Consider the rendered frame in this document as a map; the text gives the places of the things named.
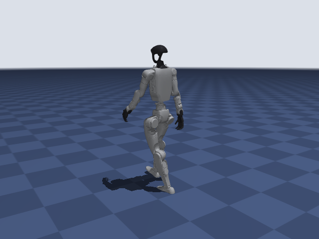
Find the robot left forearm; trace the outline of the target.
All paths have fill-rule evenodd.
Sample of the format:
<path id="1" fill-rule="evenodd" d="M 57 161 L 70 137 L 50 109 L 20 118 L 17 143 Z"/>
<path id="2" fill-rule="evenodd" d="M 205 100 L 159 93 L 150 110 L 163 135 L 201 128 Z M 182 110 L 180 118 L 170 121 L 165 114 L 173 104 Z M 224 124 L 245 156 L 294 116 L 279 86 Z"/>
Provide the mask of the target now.
<path id="1" fill-rule="evenodd" d="M 130 102 L 130 104 L 126 107 L 127 112 L 129 110 L 134 110 L 137 106 L 137 104 L 140 102 L 140 92 L 139 91 L 135 91 L 134 96 L 132 101 Z"/>

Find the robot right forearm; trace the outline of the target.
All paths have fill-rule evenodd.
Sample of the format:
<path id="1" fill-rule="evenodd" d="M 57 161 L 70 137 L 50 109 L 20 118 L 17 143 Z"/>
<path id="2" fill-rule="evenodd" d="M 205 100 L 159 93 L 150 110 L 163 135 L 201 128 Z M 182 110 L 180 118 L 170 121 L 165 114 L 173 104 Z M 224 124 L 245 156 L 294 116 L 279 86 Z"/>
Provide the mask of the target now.
<path id="1" fill-rule="evenodd" d="M 181 100 L 180 100 L 180 99 L 181 99 L 180 93 L 173 98 L 173 100 L 174 100 L 174 102 L 175 102 L 175 108 L 176 108 L 176 113 L 177 113 L 177 114 L 180 114 L 180 113 L 179 113 L 180 110 L 183 111 L 183 109 L 182 109 L 182 104 L 181 104 Z"/>

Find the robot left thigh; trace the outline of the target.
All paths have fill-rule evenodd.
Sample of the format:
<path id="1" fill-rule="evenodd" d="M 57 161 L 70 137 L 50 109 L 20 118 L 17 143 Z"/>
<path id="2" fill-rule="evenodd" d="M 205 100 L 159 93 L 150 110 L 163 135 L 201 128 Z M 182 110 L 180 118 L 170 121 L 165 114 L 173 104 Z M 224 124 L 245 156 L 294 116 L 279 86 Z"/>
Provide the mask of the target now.
<path id="1" fill-rule="evenodd" d="M 147 143 L 149 145 L 149 148 L 154 156 L 154 154 L 157 152 L 161 155 L 162 161 L 166 157 L 166 153 L 163 150 L 159 149 L 159 142 L 158 142 L 158 133 L 155 128 L 158 126 L 158 116 L 152 115 L 149 118 L 144 120 L 144 131 Z"/>

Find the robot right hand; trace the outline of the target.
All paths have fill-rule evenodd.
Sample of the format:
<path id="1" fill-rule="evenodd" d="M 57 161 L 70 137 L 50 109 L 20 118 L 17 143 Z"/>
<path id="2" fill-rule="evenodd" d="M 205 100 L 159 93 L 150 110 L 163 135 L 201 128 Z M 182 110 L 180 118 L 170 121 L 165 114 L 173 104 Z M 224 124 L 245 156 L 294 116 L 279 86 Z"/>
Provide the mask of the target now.
<path id="1" fill-rule="evenodd" d="M 179 111 L 179 113 L 180 114 L 177 114 L 177 121 L 176 121 L 176 123 L 175 124 L 177 124 L 177 122 L 178 122 L 178 126 L 177 126 L 177 128 L 175 128 L 175 129 L 177 129 L 177 130 L 180 130 L 180 129 L 182 129 L 183 128 L 183 111 L 182 110 L 180 110 Z"/>

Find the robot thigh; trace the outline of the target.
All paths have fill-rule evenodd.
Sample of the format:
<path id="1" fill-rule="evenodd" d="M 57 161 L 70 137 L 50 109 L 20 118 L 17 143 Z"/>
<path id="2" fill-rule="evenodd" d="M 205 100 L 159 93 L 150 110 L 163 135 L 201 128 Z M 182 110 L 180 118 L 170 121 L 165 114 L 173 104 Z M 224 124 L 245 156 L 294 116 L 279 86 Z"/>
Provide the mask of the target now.
<path id="1" fill-rule="evenodd" d="M 159 149 L 159 142 L 158 142 L 158 133 L 155 128 L 158 126 L 158 116 L 152 115 L 149 118 L 144 120 L 144 131 L 147 143 L 149 145 L 149 148 L 154 156 L 154 154 L 157 152 L 161 155 L 162 161 L 166 157 L 166 153 L 163 150 Z"/>
<path id="2" fill-rule="evenodd" d="M 162 141 L 167 129 L 168 125 L 171 124 L 174 121 L 174 117 L 172 116 L 171 113 L 169 113 L 169 120 L 164 123 L 159 123 L 156 131 L 158 133 L 158 142 L 159 142 L 159 149 L 163 150 L 164 149 L 164 142 Z"/>

